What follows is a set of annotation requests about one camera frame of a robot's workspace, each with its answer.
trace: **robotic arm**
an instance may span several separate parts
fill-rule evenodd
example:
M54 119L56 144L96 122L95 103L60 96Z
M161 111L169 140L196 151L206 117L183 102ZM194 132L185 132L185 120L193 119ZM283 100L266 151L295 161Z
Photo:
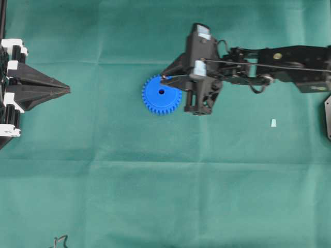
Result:
M222 58L218 53L221 42L228 52ZM258 62L250 63L251 58ZM252 66L257 68L254 77L250 76ZM331 46L228 50L224 40L217 41L211 36L209 27L195 23L187 37L185 53L162 72L161 82L187 92L185 112L206 115L212 113L223 81L248 85L259 94L279 79L293 82L302 93L311 93L331 91L330 73Z

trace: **blue gear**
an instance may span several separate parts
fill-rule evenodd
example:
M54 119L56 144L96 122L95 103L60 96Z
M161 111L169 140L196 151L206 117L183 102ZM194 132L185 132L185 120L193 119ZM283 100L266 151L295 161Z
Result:
M161 84L161 76L157 75L146 81L141 96L149 111L157 115L166 115L178 108L182 100L182 91Z

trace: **black wire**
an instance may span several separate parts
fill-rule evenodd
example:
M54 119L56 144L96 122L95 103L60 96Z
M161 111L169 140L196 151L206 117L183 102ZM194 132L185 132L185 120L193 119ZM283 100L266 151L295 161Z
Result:
M285 69L285 70L331 72L331 70L325 70L325 69L312 69L312 68L300 68L300 67L289 67L289 66L273 66L273 65L250 63L250 62L233 62L233 61L226 61L226 60L221 60L221 59L202 59L202 60L208 61L208 62L230 64L230 65L261 66L261 67L270 67L270 68Z
M229 48L228 48L228 43L227 43L227 41L226 41L226 40L219 40L219 41L217 42L217 45L221 44L221 42L224 42L226 52L227 52L227 53L230 53L230 50L229 50Z

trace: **green fabric surface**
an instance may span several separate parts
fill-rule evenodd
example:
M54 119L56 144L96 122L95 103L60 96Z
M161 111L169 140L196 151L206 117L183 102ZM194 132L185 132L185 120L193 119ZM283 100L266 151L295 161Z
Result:
M225 83L212 115L182 103L159 117L141 88L184 51L194 22L231 47L324 47L330 10L329 0L10 0L6 38L22 38L27 64L72 93L24 114L0 152L0 246L68 234L69 248L329 247L328 94Z

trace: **white plastic piece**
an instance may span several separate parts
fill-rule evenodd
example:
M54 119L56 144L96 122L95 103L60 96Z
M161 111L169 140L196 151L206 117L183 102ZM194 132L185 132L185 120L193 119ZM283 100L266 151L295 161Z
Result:
M197 29L198 29L198 36L203 37L206 40L210 40L211 35L208 28L201 25L197 25Z
M194 64L193 74L198 76L206 76L206 64L201 60L196 60Z
M7 73L8 70L17 70L18 66L19 66L19 62L17 60L9 61L7 64Z
M15 93L5 92L4 96L4 106L7 104L12 104L15 106L15 110L19 110L21 113L24 113L24 110L15 102Z
M276 119L271 119L271 127L276 128L277 127L277 121Z
M23 40L21 39L2 39L1 45L7 49L9 55L12 54L12 47L14 45L19 45L21 47L21 53L24 53L25 56L28 55L27 48L23 45Z
M0 124L0 136L4 137L20 137L21 130L15 128L12 124Z

